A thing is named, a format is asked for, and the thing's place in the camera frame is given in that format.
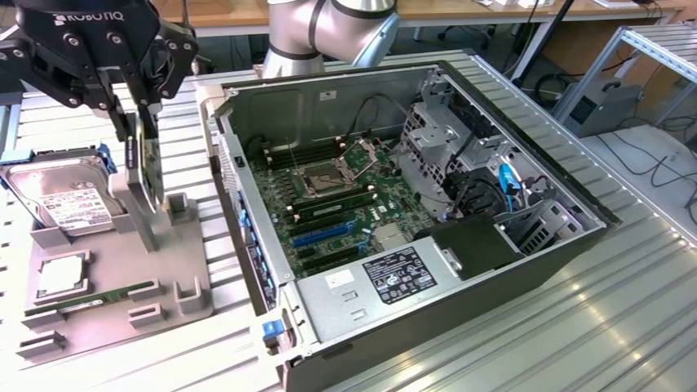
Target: power supply label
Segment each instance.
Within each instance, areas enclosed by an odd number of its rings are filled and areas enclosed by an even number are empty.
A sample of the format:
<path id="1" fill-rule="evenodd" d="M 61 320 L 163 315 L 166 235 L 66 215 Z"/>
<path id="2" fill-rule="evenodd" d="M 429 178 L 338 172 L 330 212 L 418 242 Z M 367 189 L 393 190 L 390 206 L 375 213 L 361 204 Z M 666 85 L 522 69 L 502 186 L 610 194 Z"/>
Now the power supply label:
<path id="1" fill-rule="evenodd" d="M 438 284 L 413 247 L 367 261 L 362 268 L 387 305 Z"/>
<path id="2" fill-rule="evenodd" d="M 94 188 L 41 196 L 50 218 L 64 230 L 110 222 L 110 214 Z"/>

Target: green circuit board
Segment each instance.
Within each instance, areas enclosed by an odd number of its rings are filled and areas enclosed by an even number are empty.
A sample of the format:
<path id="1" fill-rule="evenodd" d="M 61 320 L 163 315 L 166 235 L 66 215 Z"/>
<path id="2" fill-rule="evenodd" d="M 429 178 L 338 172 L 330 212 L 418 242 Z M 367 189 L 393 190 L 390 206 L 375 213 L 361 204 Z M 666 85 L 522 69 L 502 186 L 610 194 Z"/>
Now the green circuit board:
<path id="1" fill-rule="evenodd" d="M 346 145 L 351 145 L 357 140 L 358 138 L 354 138 Z M 410 241 L 414 234 L 433 224 L 431 217 L 414 197 L 414 192 L 399 175 L 398 168 L 390 160 L 389 150 L 383 145 L 374 145 L 374 156 L 377 162 L 354 180 L 346 180 L 345 176 L 337 178 L 337 172 L 333 170 L 337 166 L 334 159 L 279 170 L 271 170 L 259 161 L 249 163 L 290 268 L 295 276 L 301 278 L 379 253 L 383 250 L 383 244 L 375 239 L 373 233 L 381 226 L 394 224 L 403 234 L 403 238 Z M 347 169 L 354 174 L 371 162 L 369 154 L 359 146 L 353 147 L 345 153 L 343 159 Z M 306 173 L 318 173 L 322 176 L 313 178 L 322 180 L 309 181 L 306 176 L 301 175 Z M 350 207 L 347 211 L 337 211 L 330 214 L 330 219 L 341 223 L 293 235 L 294 229 L 305 222 L 297 221 L 297 215 L 294 215 L 297 212 L 289 212 L 287 205 L 321 200 L 325 196 L 351 189 L 359 191 L 369 185 L 373 187 L 371 192 L 367 195 L 358 195 L 351 204 L 358 207 Z M 317 190 L 315 193 L 311 194 L 307 188 Z M 293 247 L 294 239 L 322 233 L 327 229 L 342 226 L 346 222 L 351 222 L 351 229 L 346 234 L 306 246 Z M 301 256 L 302 251 L 311 252 L 311 256 Z M 322 262 L 323 256 L 341 251 L 350 255 L 330 262 Z"/>

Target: warning label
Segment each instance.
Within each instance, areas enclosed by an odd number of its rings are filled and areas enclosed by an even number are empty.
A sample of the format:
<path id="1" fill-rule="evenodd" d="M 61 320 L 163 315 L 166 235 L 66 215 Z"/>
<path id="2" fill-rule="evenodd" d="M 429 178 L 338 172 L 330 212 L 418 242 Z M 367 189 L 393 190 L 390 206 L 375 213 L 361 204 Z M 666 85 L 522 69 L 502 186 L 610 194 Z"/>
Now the warning label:
<path id="1" fill-rule="evenodd" d="M 94 188 L 46 194 L 41 204 L 64 230 L 79 229 L 110 222 L 110 214 Z"/>
<path id="2" fill-rule="evenodd" d="M 437 285 L 413 247 L 407 247 L 373 261 L 365 268 L 379 299 L 387 305 Z"/>

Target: robotiq logo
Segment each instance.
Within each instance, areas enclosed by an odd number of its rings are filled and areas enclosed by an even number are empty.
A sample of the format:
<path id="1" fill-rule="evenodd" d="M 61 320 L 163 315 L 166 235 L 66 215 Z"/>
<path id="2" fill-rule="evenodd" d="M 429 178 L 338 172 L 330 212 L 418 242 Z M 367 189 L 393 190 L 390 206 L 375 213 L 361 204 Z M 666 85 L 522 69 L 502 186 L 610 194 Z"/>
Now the robotiq logo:
<path id="1" fill-rule="evenodd" d="M 56 26 L 65 25 L 65 22 L 93 22 L 101 20 L 125 20 L 122 13 L 115 12 L 102 12 L 101 14 L 87 14 L 87 15 L 58 15 L 53 14 Z"/>

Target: motherboard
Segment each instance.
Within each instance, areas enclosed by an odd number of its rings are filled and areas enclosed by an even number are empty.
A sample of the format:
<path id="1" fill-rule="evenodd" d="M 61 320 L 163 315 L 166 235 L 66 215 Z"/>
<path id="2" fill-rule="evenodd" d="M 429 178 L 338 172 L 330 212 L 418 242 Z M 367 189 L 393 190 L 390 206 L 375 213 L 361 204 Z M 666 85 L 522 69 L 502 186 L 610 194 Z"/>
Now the motherboard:
<path id="1" fill-rule="evenodd" d="M 397 162 L 370 136 L 265 150 L 249 162 L 297 277 L 403 245 L 431 226 Z"/>

